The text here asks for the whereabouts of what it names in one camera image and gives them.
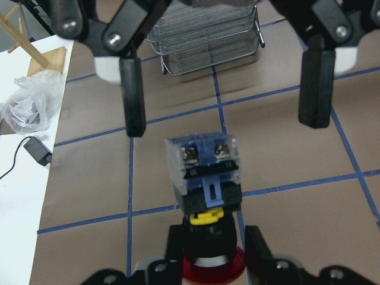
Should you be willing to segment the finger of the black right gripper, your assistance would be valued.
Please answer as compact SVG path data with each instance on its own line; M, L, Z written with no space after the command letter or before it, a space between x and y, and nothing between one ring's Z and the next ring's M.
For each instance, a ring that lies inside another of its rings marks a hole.
M320 35L308 40L302 56L298 120L310 128L330 124L333 93L335 50L327 49Z

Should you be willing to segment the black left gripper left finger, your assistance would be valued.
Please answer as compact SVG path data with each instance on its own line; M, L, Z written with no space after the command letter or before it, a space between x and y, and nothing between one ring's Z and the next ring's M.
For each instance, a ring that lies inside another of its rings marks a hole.
M169 227L163 256L143 258L135 267L134 284L182 284L183 228L180 224Z

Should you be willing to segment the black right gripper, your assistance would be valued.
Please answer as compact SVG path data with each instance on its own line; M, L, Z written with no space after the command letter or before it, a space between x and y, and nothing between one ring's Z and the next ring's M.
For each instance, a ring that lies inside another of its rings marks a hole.
M49 1L54 32L86 45L97 75L122 86L126 133L142 137L146 129L141 60L145 38L171 39L204 27L246 17L254 1L123 1L113 18L99 20L95 1ZM273 1L298 35L324 38L329 48L353 47L379 28L378 1Z

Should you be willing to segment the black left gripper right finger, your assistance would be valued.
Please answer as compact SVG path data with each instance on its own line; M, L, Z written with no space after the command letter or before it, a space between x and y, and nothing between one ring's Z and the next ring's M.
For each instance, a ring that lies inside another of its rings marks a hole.
M246 267L258 284L302 284L302 272L294 258L270 251L258 226L245 227Z

